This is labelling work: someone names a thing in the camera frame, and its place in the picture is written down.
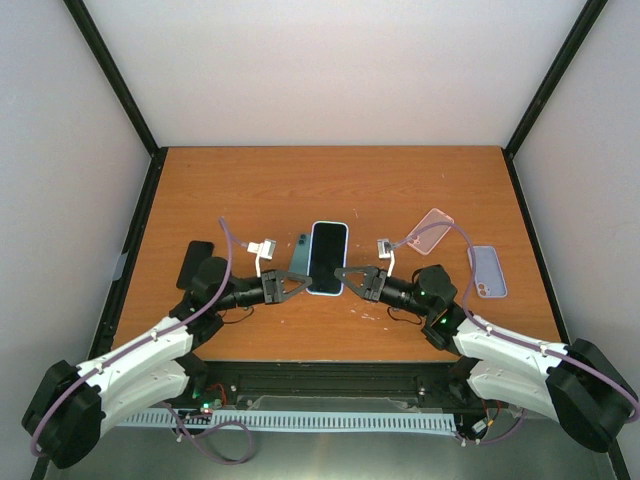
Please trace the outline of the teal green phone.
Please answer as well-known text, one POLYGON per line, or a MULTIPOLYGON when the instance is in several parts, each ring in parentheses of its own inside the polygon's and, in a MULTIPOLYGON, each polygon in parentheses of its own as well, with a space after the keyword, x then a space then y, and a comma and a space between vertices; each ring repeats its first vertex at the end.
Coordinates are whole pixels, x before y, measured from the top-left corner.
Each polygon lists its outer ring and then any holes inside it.
POLYGON ((308 273, 310 250, 311 234, 300 234, 295 242, 288 271, 299 275, 306 275, 308 273))

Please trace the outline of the purple phone case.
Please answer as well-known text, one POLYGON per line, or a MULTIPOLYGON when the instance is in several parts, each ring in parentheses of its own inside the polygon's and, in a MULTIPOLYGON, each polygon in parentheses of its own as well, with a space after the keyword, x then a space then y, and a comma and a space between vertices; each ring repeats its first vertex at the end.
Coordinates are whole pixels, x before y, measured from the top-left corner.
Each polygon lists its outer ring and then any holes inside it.
POLYGON ((504 273, 497 251, 490 245, 476 245, 467 250, 471 267, 475 268, 476 293, 484 299, 502 299, 508 295, 504 273))

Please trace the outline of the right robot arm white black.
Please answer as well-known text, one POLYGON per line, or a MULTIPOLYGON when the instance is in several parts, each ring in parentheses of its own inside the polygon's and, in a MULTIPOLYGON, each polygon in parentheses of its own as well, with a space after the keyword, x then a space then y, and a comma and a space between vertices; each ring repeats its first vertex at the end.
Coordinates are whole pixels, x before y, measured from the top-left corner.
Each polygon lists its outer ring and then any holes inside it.
POLYGON ((412 281, 375 266, 346 267, 334 275, 357 296, 424 319, 436 349, 458 356, 458 383, 484 400, 522 407, 557 422, 580 445, 604 453, 639 418, 639 397, 592 342, 546 342, 488 322, 459 305, 456 287, 440 265, 412 281))

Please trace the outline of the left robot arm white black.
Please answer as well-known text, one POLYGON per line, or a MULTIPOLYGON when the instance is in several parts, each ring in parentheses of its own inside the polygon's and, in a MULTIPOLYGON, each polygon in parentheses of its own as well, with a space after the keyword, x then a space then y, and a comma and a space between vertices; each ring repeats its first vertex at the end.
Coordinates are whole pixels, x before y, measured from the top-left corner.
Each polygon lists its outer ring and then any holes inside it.
POLYGON ((226 259, 203 260, 182 300, 151 329, 78 365, 60 360, 46 370, 21 420, 31 453, 68 468, 128 417, 179 396, 201 400, 208 378, 193 352, 223 327, 222 312, 280 304, 311 283, 283 270, 237 278, 226 259))

